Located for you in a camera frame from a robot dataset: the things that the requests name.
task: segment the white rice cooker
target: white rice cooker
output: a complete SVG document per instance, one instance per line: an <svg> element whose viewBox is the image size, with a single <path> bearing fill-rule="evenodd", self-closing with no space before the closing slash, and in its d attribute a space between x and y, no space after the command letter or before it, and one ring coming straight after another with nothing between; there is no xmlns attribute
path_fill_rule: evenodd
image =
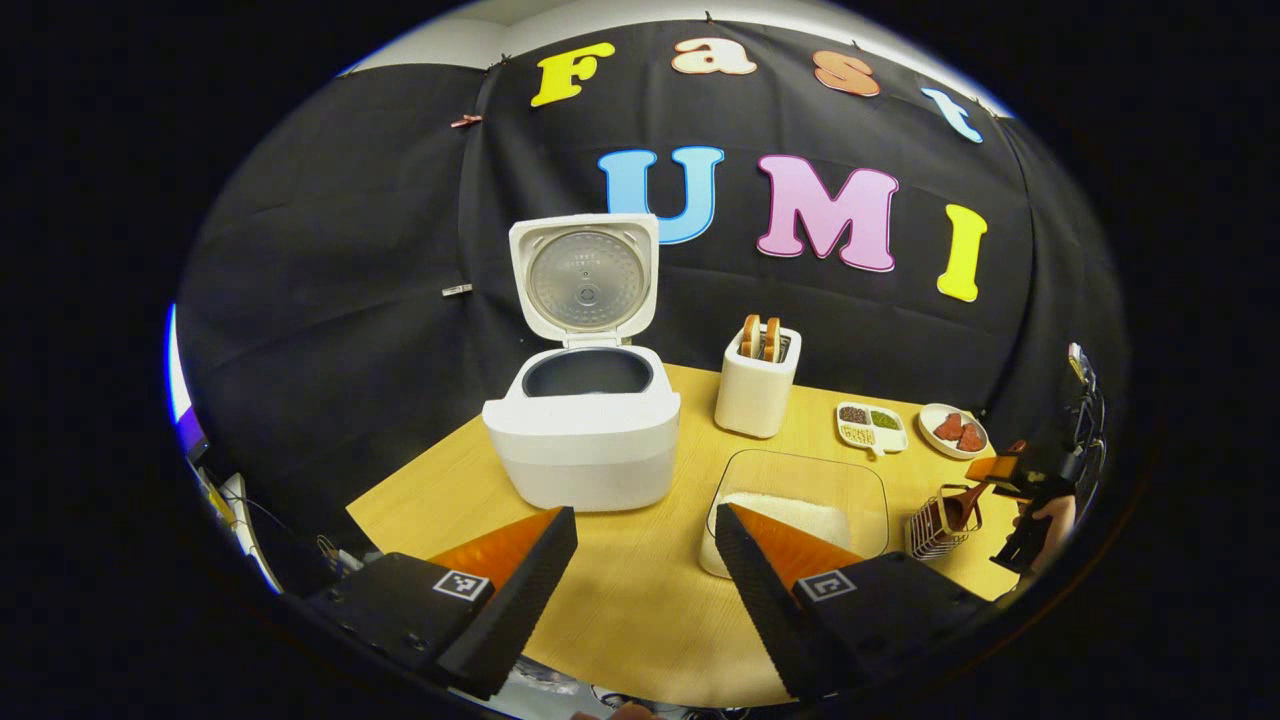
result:
<svg viewBox="0 0 1280 720"><path fill-rule="evenodd" d="M658 301L658 218L588 214L511 227L525 320L563 348L530 357L485 402L489 438L521 497L576 511L652 505L671 489L680 428L658 354L631 345Z"/></svg>

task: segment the ceiling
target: ceiling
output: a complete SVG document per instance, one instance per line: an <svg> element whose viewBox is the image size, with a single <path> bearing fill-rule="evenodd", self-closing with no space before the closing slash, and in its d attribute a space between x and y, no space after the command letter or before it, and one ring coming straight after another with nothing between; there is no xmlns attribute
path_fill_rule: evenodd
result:
<svg viewBox="0 0 1280 720"><path fill-rule="evenodd" d="M512 26L525 18L531 18L539 13L568 5L575 0L480 0L454 10L451 18L463 18L470 20L486 20Z"/></svg>

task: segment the bread slice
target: bread slice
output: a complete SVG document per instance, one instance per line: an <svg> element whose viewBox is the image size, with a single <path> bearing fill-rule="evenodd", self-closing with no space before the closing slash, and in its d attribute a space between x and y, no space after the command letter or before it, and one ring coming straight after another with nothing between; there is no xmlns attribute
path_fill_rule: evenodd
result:
<svg viewBox="0 0 1280 720"><path fill-rule="evenodd" d="M742 323L742 348L740 352L746 357L758 359L760 356L760 316L748 315Z"/></svg>
<svg viewBox="0 0 1280 720"><path fill-rule="evenodd" d="M781 363L782 361L782 336L778 331L782 329L782 322L777 318L769 318L764 329L764 361L765 363Z"/></svg>

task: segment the yellow letter i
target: yellow letter i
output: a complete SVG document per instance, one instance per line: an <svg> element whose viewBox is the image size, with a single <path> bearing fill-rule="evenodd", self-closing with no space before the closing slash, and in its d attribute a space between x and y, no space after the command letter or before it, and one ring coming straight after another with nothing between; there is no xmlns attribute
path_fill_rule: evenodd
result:
<svg viewBox="0 0 1280 720"><path fill-rule="evenodd" d="M978 243L987 232L987 220L963 205L947 205L951 218L951 259L947 272L938 275L938 292L965 302L978 299L978 286L973 282L978 273Z"/></svg>

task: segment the small white dish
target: small white dish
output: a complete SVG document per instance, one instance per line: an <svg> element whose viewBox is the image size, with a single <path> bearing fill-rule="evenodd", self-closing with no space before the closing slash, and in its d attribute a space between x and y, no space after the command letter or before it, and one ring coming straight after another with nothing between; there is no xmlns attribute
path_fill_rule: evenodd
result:
<svg viewBox="0 0 1280 720"><path fill-rule="evenodd" d="M840 411L845 407L861 410L867 416L867 423L850 423L840 418ZM872 413L883 413L897 423L897 429L882 428L872 420ZM906 450L906 423L902 416L878 405L863 405L861 402L841 402L836 405L836 434L845 445L870 450L877 457L883 457L886 452L902 452Z"/></svg>
<svg viewBox="0 0 1280 720"><path fill-rule="evenodd" d="M947 420L947 415L950 415L951 413L960 414L961 425L973 423L974 427L978 428L978 436L982 437L982 447L979 447L974 452L966 452L956 447L960 443L960 441L942 439L938 436L933 434L934 428L945 423ZM941 402L931 402L929 405L920 407L920 413L915 418L916 418L916 424L920 427L920 434L924 436L924 439L927 439L929 445L933 446L934 450L937 450L942 455L946 455L947 457L955 457L956 460L973 460L974 457L982 455L983 451L986 451L987 447L991 446L991 438L987 437L987 428L983 428L982 423L979 423L973 415L965 413L964 410L960 410L959 407L952 407L950 405L943 405Z"/></svg>

